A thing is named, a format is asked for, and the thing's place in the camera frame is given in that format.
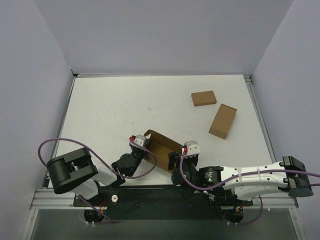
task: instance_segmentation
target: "cardboard box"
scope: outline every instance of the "cardboard box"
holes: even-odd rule
[[[217,103],[214,91],[193,92],[191,98],[195,107]]]
[[[209,133],[219,138],[226,139],[236,112],[237,109],[221,104],[211,124]]]
[[[168,170],[169,153],[171,152],[180,153],[182,145],[150,129],[146,131],[144,134],[145,137],[148,135],[151,135],[150,136],[151,144],[149,146],[149,150],[152,153],[154,153],[157,158],[156,165],[159,168],[169,173],[172,173],[173,170]],[[148,155],[148,159],[145,159],[145,160],[152,164],[155,163],[155,159],[151,155]]]

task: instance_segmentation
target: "wire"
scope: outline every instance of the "wire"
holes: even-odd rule
[[[240,210],[244,209],[244,205],[245,205],[245,202],[243,202],[242,205],[238,209],[235,209],[235,211],[239,212]]]
[[[97,208],[95,208],[93,205],[90,204],[90,202],[88,202],[87,200],[85,200],[81,195],[78,195],[78,198],[84,202],[85,204],[87,204],[89,207],[91,207],[93,210],[95,210],[98,214],[100,214],[101,216],[103,216],[104,218],[108,219],[109,221],[103,222],[104,224],[115,224],[115,220],[113,220],[111,217],[105,215],[104,213],[102,213],[101,211],[99,211]]]
[[[102,212],[102,213],[104,212],[103,210],[101,210],[101,208],[104,207],[106,205],[106,203],[107,203],[107,198],[104,197],[103,201],[99,205],[100,212]]]
[[[263,213],[263,211],[264,211],[264,203],[262,202],[262,198],[261,198],[261,196],[259,196],[259,199],[260,199],[260,211],[259,211],[259,214],[254,218],[254,219],[252,219],[252,220],[250,220],[250,221],[247,221],[247,222],[244,222],[244,223],[237,223],[237,224],[235,224],[234,222],[232,222],[232,221],[229,221],[231,224],[233,224],[233,225],[236,225],[236,226],[239,226],[239,227],[243,227],[243,226],[248,226],[248,225],[250,225],[250,224],[253,224],[254,222],[256,222],[259,218],[261,218],[261,216],[262,216],[262,213]],[[226,218],[226,214],[224,213],[223,215],[222,215],[222,217],[225,219]]]
[[[181,176],[183,178],[183,180],[191,187],[193,187],[194,189],[198,190],[198,191],[210,191],[212,189],[216,189],[218,187],[221,187],[222,185],[224,185],[225,183],[229,182],[232,179],[236,179],[239,177],[239,175],[234,175],[231,176],[219,183],[217,183],[216,185],[210,186],[210,187],[198,187],[194,184],[192,184],[185,176],[184,171],[183,171],[183,162],[185,159],[185,154],[182,154],[181,156],[181,161],[180,161],[180,173]],[[248,176],[248,175],[254,175],[254,174],[266,174],[266,173],[288,173],[288,174],[302,174],[302,175],[309,175],[309,176],[313,176],[313,177],[317,177],[320,178],[320,174],[316,174],[316,173],[312,173],[312,172],[307,172],[307,171],[297,171],[297,170],[286,170],[286,169],[270,169],[270,170],[262,170],[262,171],[249,171],[249,172],[243,172],[241,173],[242,176]],[[310,186],[314,187],[314,186],[320,186],[320,183],[316,183],[316,184],[310,184]]]
[[[100,160],[100,162],[102,162],[110,171],[112,171],[115,175],[118,175],[120,176],[121,178],[124,178],[124,179],[138,179],[138,178],[142,178],[144,176],[146,176],[147,174],[149,174],[153,169],[155,169],[155,167],[157,166],[157,157],[155,154],[153,154],[150,150],[146,149],[145,147],[143,146],[140,146],[138,144],[136,144],[134,141],[130,140],[131,144],[135,145],[136,147],[144,150],[145,152],[147,152],[148,154],[150,154],[153,158],[154,158],[154,164],[153,166],[150,168],[150,170],[146,171],[145,173],[139,175],[139,176],[125,176],[125,175],[122,175],[118,172],[116,172],[112,167],[110,167],[95,151],[93,151],[90,147],[88,147],[87,145],[85,145],[84,143],[80,142],[80,141],[77,141],[77,140],[73,140],[73,139],[70,139],[70,138],[64,138],[64,137],[57,137],[57,138],[51,138],[51,139],[48,139],[48,140],[45,140],[43,141],[39,148],[38,148],[38,157],[40,159],[40,161],[42,162],[42,164],[47,167],[47,164],[45,163],[44,159],[42,158],[41,156],[41,148],[43,147],[43,145],[45,145],[46,143],[49,143],[49,142],[53,142],[53,141],[67,141],[67,142],[71,142],[71,143],[75,143],[75,144],[78,144],[84,148],[86,148],[89,152],[91,152],[97,159]]]

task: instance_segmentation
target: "gray wall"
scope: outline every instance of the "gray wall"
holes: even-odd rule
[[[319,0],[293,2],[252,80],[276,158],[295,156],[314,173],[320,173],[319,11]],[[313,191],[298,201],[312,240],[320,234],[320,189]]]
[[[249,74],[293,0],[35,0],[74,73]]]
[[[73,75],[33,0],[0,1],[0,35],[0,238],[15,240],[45,175],[38,145],[57,136]]]

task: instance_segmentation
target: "open cardboard box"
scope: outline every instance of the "open cardboard box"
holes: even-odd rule
[[[151,140],[149,150],[152,153],[154,153],[157,158],[156,165],[159,168],[169,173],[172,173],[173,170],[168,170],[169,153],[171,152],[180,153],[181,147],[183,145],[151,129],[149,129],[144,133],[145,137],[148,135],[150,135],[150,140]],[[154,158],[150,154],[148,155],[148,158],[145,160],[152,164],[155,163]]]

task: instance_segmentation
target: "gray floor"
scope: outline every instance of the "gray floor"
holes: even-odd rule
[[[296,240],[289,211],[271,209],[249,226],[228,226],[226,220],[126,220],[117,224],[86,226],[79,220],[83,210],[39,210],[32,240]],[[258,209],[245,211],[243,222]]]

